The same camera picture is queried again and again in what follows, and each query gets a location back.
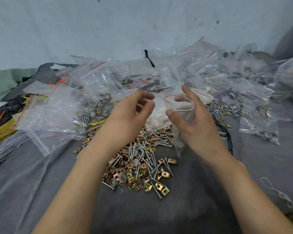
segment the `hand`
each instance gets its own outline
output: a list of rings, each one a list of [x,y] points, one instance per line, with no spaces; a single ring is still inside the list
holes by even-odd
[[[96,135],[108,142],[111,153],[115,154],[137,137],[155,107],[153,101],[148,101],[152,99],[153,94],[137,90],[115,105]]]
[[[183,92],[194,102],[194,121],[188,125],[172,109],[166,111],[170,121],[178,128],[181,136],[192,150],[207,163],[217,160],[219,154],[228,153],[218,133],[215,122],[206,110],[200,98],[187,86],[182,86]]]

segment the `forearm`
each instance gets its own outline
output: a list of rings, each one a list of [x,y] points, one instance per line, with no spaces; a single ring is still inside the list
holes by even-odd
[[[230,154],[213,169],[230,199],[243,233],[293,233],[293,225]]]
[[[79,155],[74,168],[37,224],[33,233],[89,233],[94,202],[110,153],[93,140]]]

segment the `pile of plastic bags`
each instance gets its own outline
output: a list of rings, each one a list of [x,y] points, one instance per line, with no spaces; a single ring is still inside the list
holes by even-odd
[[[174,104],[172,96],[182,95],[187,85],[204,104],[228,91],[222,100],[243,99],[240,132],[253,133],[278,144],[278,120],[291,120],[278,104],[293,93],[293,71],[287,62],[269,66],[252,53],[255,44],[239,46],[232,54],[204,38],[184,48],[171,46],[145,51],[146,58],[132,61],[100,61],[72,56],[79,64],[57,71],[60,82],[47,85],[35,81],[25,92],[32,96],[18,117],[15,128],[24,130],[47,155],[71,139],[81,139],[105,122],[115,103],[137,89],[155,95],[155,109],[147,121],[149,130],[170,124],[167,108],[188,110],[191,104]]]

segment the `person's right hand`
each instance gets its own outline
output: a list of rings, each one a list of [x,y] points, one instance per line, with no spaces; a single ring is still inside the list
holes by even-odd
[[[207,163],[213,163],[219,156],[228,155],[215,122],[200,98],[187,86],[183,85],[182,90],[194,102],[194,121],[188,125],[178,112],[169,109],[166,115],[170,121],[178,128],[191,149]]]

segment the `person's left hand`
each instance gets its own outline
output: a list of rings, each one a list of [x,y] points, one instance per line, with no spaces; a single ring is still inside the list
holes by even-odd
[[[149,101],[152,99],[153,94],[137,90],[115,105],[96,135],[108,142],[111,153],[115,154],[137,137],[155,107],[155,103]]]

